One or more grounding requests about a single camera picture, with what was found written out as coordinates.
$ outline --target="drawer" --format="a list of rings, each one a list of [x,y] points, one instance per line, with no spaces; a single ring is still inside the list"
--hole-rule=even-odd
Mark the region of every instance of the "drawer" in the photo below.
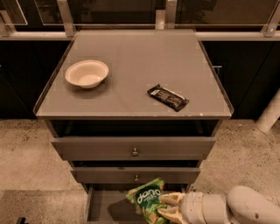
[[[58,137],[52,145],[63,160],[202,160],[215,137]]]
[[[190,167],[78,167],[71,170],[82,184],[144,184],[158,177],[168,184],[191,184],[200,168]]]
[[[100,188],[95,185],[89,186],[84,223],[133,223],[146,224],[140,210],[126,199],[126,194],[131,188],[123,187],[122,190]],[[180,192],[180,185],[164,193]]]

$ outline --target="drawer handle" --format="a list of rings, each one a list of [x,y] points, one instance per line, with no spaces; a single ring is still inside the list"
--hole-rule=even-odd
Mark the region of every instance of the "drawer handle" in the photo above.
[[[137,157],[139,155],[137,148],[134,148],[131,154],[132,154],[132,157]]]

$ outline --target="speckled floor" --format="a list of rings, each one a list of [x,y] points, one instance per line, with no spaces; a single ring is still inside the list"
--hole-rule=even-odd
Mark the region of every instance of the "speckled floor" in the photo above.
[[[0,121],[0,223],[82,223],[87,195],[51,146],[42,121]],[[262,133],[251,120],[225,121],[191,190],[252,187],[280,206],[280,121]]]

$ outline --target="white robotic hand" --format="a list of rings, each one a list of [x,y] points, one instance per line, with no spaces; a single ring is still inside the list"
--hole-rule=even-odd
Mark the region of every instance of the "white robotic hand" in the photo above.
[[[238,185],[227,196],[202,192],[162,195],[158,212],[180,224],[279,224],[280,208],[253,189]]]

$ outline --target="white bowl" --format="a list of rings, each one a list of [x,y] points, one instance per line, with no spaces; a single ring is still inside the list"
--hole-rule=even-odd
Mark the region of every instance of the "white bowl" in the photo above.
[[[94,88],[108,75],[108,67],[99,60],[83,60],[71,65],[65,74],[66,80],[81,88]]]

